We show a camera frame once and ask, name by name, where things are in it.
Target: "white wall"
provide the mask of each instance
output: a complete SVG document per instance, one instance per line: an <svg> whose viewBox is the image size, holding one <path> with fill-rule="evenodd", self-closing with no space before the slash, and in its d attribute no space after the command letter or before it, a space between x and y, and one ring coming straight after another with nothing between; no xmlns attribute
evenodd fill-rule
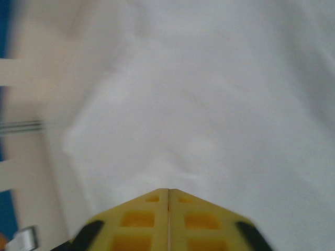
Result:
<svg viewBox="0 0 335 251"><path fill-rule="evenodd" d="M70 236L91 216L70 157L63 150L66 131L110 68L110 51L120 44L118 1L99 0L73 52L73 59L43 111L48 151Z"/></svg>
<svg viewBox="0 0 335 251"><path fill-rule="evenodd" d="M3 138L9 160L0 162L0 191L15 189L19 227L38 226L41 247L48 251L68 240L41 133Z"/></svg>
<svg viewBox="0 0 335 251"><path fill-rule="evenodd" d="M10 35L11 59L0 60L1 85L11 87L5 121L39 117L71 58L86 1L18 1Z"/></svg>

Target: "white cloth surface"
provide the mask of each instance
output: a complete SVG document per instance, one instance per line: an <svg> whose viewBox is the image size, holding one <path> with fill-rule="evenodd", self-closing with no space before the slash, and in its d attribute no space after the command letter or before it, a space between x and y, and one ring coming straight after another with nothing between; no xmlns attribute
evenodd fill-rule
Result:
<svg viewBox="0 0 335 251"><path fill-rule="evenodd" d="M123 43L64 138L92 215L178 188L278 250L334 251L335 2L119 6Z"/></svg>

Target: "blue object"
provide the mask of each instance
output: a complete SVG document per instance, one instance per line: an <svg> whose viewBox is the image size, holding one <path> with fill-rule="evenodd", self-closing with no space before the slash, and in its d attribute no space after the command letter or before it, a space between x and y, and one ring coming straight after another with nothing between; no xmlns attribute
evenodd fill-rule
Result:
<svg viewBox="0 0 335 251"><path fill-rule="evenodd" d="M9 28L14 0L0 0L0 58L8 57L9 53Z"/></svg>
<svg viewBox="0 0 335 251"><path fill-rule="evenodd" d="M2 122L4 97L7 86L0 86L0 122ZM3 138L0 138L0 162L5 160L5 152L3 147Z"/></svg>
<svg viewBox="0 0 335 251"><path fill-rule="evenodd" d="M0 233L12 240L17 231L12 193L10 190L0 192Z"/></svg>

